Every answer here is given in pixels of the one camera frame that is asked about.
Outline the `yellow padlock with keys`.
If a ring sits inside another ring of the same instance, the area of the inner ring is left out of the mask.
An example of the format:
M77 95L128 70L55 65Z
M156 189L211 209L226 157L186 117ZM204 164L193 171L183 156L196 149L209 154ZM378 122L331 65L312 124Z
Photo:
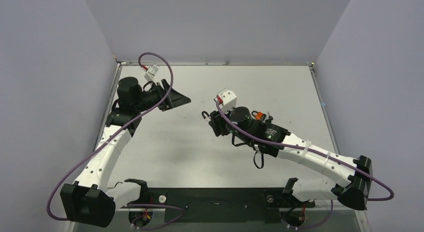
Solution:
M207 123L211 121L211 115L207 111L202 111L201 116Z

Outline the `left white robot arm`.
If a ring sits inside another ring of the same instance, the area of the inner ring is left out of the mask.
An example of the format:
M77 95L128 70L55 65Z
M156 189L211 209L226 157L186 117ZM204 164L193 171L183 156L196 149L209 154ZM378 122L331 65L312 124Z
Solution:
M60 190L67 220L105 228L118 209L131 204L143 207L151 201L147 182L141 179L129 178L107 188L118 158L142 120L140 115L154 108L164 112L191 102L165 79L148 84L151 87L145 89L135 77L119 80L117 99L95 152L74 182L65 183Z

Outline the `orange black padlock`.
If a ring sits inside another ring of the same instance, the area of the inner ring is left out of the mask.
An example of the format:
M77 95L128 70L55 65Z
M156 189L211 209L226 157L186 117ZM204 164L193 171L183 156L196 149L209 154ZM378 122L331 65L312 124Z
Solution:
M263 122L267 118L267 114L260 112L260 111L256 111L256 110L251 112L251 116L255 120L260 121L260 122Z

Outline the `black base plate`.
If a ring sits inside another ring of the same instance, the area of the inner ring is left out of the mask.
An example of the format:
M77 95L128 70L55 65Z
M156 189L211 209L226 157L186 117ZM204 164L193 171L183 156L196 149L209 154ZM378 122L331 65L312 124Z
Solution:
M148 188L133 204L158 205L165 196L165 221L180 215L183 223L244 223L262 221L278 223L281 209L314 208L315 203L301 202L284 188Z

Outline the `black keys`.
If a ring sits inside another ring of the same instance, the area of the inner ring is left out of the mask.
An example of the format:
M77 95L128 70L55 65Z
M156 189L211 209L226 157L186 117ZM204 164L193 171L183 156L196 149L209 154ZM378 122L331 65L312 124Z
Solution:
M267 112L267 121L271 123L273 121L273 119L274 119L273 116L271 116L270 112L268 111Z

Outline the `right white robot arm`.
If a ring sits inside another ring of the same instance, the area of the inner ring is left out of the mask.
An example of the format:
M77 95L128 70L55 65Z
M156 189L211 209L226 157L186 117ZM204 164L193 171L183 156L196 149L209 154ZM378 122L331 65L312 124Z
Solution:
M244 106L235 108L225 117L249 136L234 129L218 111L203 111L201 114L216 137L231 135L233 140L241 140L240 146L248 146L262 157L269 155L296 162L323 175L321 179L312 180L290 178L282 191L282 199L287 205L328 199L337 200L353 210L367 209L372 183L369 178L372 174L370 158L364 155L354 158L327 151L273 124L271 115L250 112Z

